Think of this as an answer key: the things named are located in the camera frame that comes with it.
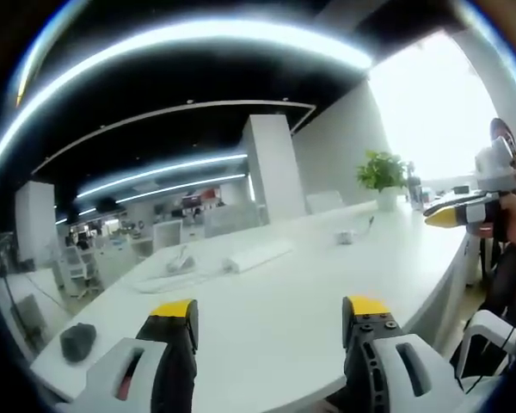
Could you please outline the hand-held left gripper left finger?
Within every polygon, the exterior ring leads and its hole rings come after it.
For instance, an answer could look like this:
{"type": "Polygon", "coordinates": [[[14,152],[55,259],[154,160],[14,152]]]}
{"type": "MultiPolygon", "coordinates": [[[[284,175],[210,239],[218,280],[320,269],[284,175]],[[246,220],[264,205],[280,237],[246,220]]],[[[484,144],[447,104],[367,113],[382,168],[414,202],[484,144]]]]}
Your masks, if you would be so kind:
{"type": "Polygon", "coordinates": [[[87,372],[86,386],[57,412],[190,412],[197,376],[198,301],[158,306],[87,372]]]}

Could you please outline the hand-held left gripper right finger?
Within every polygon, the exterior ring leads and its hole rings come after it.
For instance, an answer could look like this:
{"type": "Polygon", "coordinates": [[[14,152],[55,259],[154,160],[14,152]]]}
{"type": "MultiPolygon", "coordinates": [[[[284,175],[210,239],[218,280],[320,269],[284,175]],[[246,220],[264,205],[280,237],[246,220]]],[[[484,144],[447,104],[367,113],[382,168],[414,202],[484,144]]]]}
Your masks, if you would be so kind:
{"type": "Polygon", "coordinates": [[[342,299],[346,412],[453,412],[464,392],[449,363],[406,334],[380,301],[342,299]]]}

